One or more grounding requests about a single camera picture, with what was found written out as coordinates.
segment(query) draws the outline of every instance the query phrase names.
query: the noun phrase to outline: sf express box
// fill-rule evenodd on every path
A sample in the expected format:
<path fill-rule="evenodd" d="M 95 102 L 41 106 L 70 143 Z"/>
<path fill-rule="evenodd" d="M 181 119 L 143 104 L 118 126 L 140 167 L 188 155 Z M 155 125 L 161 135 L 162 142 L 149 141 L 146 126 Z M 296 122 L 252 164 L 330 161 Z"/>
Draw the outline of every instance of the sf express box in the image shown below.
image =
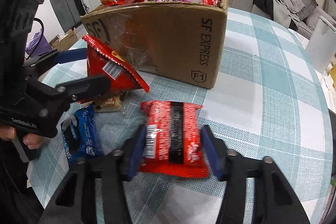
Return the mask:
<path fill-rule="evenodd" d="M 76 29 L 70 29 L 65 33 L 63 39 L 59 39 L 57 36 L 53 38 L 49 44 L 52 49 L 57 49 L 59 51 L 67 51 L 70 49 L 77 41 Z"/>
<path fill-rule="evenodd" d="M 97 7 L 81 17 L 90 35 L 139 70 L 213 88 L 227 11 L 195 3 L 154 2 Z"/>

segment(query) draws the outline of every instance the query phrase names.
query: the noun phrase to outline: white container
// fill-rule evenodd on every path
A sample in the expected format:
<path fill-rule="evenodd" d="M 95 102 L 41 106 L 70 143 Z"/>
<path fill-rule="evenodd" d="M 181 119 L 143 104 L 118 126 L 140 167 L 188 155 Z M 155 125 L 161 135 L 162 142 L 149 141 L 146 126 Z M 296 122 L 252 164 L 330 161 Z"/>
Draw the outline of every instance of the white container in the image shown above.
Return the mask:
<path fill-rule="evenodd" d="M 306 52 L 315 70 L 323 73 L 336 53 L 336 28 L 320 16 Z"/>

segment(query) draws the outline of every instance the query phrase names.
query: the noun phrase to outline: barcode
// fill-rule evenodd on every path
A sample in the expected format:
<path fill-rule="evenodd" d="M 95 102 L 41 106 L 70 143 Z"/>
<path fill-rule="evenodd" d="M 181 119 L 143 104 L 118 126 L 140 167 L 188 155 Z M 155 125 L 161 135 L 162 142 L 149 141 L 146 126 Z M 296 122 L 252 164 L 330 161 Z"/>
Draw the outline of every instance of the barcode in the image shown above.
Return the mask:
<path fill-rule="evenodd" d="M 103 71 L 105 71 L 109 76 L 111 76 L 115 80 L 124 71 L 124 68 L 119 64 L 110 60 L 103 67 Z"/>
<path fill-rule="evenodd" d="M 146 142 L 145 142 L 145 157 L 148 159 L 155 158 L 155 148 L 156 148 L 156 134 L 157 126 L 155 124 L 149 124 L 146 131 Z"/>

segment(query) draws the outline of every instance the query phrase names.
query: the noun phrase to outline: f1 logo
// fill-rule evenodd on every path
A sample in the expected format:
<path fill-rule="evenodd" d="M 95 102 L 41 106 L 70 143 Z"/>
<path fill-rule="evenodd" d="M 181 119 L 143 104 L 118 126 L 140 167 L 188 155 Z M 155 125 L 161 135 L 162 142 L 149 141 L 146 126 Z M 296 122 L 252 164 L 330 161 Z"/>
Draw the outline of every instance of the f1 logo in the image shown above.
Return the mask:
<path fill-rule="evenodd" d="M 191 78 L 194 79 L 198 83 L 203 83 L 207 79 L 207 75 L 200 70 L 192 70 L 191 71 Z"/>

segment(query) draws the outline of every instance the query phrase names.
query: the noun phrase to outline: blue snack package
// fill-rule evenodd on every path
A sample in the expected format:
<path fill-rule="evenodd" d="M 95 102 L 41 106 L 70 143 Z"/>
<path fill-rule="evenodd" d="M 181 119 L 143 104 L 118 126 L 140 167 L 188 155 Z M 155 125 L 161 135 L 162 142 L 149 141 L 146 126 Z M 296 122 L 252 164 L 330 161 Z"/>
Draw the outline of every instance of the blue snack package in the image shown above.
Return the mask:
<path fill-rule="evenodd" d="M 61 123 L 62 137 L 68 164 L 78 158 L 103 156 L 95 124 L 93 105 L 77 110 Z"/>

